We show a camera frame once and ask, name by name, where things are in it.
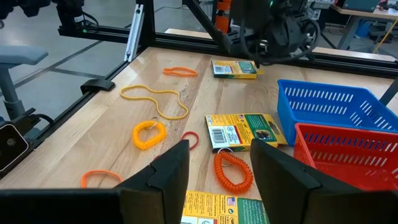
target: basket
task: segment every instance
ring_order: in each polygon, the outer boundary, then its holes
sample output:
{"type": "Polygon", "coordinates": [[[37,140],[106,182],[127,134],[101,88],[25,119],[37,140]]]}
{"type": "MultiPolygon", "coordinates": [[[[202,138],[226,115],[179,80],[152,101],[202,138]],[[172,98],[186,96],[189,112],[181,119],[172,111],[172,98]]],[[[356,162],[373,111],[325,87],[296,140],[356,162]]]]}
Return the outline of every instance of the basket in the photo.
{"type": "Polygon", "coordinates": [[[294,157],[362,190],[398,189],[398,134],[297,123],[294,157]]]}
{"type": "Polygon", "coordinates": [[[296,123],[398,133],[398,117],[367,89],[278,80],[278,115],[293,146],[296,123]]]}

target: yellow coiled keychain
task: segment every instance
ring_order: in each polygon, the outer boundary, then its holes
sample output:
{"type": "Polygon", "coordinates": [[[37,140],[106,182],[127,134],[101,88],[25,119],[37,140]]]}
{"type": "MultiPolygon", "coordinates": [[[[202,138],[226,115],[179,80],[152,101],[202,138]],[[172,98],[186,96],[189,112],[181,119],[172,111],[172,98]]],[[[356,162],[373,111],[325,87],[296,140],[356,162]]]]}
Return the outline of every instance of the yellow coiled keychain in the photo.
{"type": "Polygon", "coordinates": [[[154,120],[143,121],[143,122],[139,123],[137,126],[135,126],[134,129],[131,132],[132,142],[139,149],[146,150],[146,149],[156,145],[157,143],[161,142],[161,140],[166,138],[167,132],[166,132],[166,127],[164,126],[164,124],[161,123],[161,122],[158,122],[157,118],[152,118],[152,119],[156,119],[156,121],[154,121],[154,120]],[[148,139],[145,142],[143,142],[143,141],[141,141],[139,139],[139,132],[142,129],[144,129],[144,128],[151,129],[151,128],[154,128],[154,127],[156,127],[159,130],[159,133],[157,135],[155,135],[154,137],[148,139]]]}
{"type": "Polygon", "coordinates": [[[173,90],[151,90],[148,86],[145,86],[145,85],[132,85],[132,86],[127,86],[127,87],[124,87],[123,89],[121,89],[121,90],[120,90],[120,95],[121,95],[123,98],[128,99],[128,100],[151,100],[151,101],[153,101],[153,102],[156,104],[156,110],[157,110],[157,112],[158,112],[162,117],[164,117],[165,119],[169,119],[169,120],[182,119],[182,118],[186,117],[186,116],[188,115],[188,112],[189,112],[188,108],[187,108],[185,105],[183,105],[183,104],[181,103],[181,101],[180,101],[180,93],[177,92],[177,91],[173,91],[173,90]],[[182,115],[182,116],[177,116],[177,117],[169,117],[169,116],[166,116],[166,115],[162,114],[162,112],[160,112],[158,102],[157,102],[155,99],[153,99],[152,97],[148,97],[148,96],[126,96],[126,95],[124,94],[125,91],[131,90],[131,89],[133,89],[133,88],[145,88],[146,90],[150,91],[151,93],[174,93],[174,94],[176,94],[176,95],[178,96],[178,103],[179,103],[179,105],[180,105],[182,108],[184,108],[184,110],[185,110],[186,112],[185,112],[185,114],[182,115]]]}

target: red plastic basket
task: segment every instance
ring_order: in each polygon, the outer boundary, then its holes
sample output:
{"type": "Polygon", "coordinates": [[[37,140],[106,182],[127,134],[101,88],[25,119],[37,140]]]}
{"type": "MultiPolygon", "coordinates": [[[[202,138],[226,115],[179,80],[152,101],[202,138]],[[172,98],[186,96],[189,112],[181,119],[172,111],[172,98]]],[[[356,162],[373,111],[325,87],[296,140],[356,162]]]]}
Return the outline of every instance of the red plastic basket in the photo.
{"type": "Polygon", "coordinates": [[[362,190],[398,189],[398,134],[297,123],[294,157],[362,190]]]}

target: chair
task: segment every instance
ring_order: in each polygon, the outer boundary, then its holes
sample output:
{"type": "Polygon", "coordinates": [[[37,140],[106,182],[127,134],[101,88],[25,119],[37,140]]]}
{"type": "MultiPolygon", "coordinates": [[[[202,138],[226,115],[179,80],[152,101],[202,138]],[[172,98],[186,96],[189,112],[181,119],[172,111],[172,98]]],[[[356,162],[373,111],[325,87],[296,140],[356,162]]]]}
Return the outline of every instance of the chair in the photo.
{"type": "Polygon", "coordinates": [[[9,73],[18,65],[36,65],[49,53],[41,47],[0,45],[0,89],[10,120],[25,113],[9,73]]]}

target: floor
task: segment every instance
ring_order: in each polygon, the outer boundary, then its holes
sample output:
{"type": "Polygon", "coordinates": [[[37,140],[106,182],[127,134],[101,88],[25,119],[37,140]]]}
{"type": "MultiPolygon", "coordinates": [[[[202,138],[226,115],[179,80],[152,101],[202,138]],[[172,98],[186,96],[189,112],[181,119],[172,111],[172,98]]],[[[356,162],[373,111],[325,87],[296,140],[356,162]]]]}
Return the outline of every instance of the floor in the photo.
{"type": "MultiPolygon", "coordinates": [[[[135,1],[112,0],[85,1],[84,10],[97,18],[102,26],[127,27],[131,23],[135,1]]],[[[182,7],[181,0],[154,0],[155,28],[165,32],[168,28],[204,31],[193,14],[182,7]]],[[[34,66],[20,65],[10,73],[19,98],[25,109],[34,107],[38,113],[57,117],[80,96],[80,85],[91,78],[101,78],[123,61],[125,44],[77,39],[59,36],[60,25],[55,5],[42,8],[36,17],[27,18],[21,9],[4,21],[0,29],[0,44],[35,45],[45,48],[49,56],[34,66]]],[[[340,35],[325,31],[335,45],[340,35]]],[[[351,49],[372,45],[368,39],[356,39],[351,49]]],[[[330,47],[324,40],[321,47],[330,47]]],[[[384,45],[384,50],[398,54],[398,41],[384,45]]],[[[0,116],[8,119],[5,107],[0,103],[0,116]]],[[[43,128],[43,121],[38,128],[43,128]]]]}

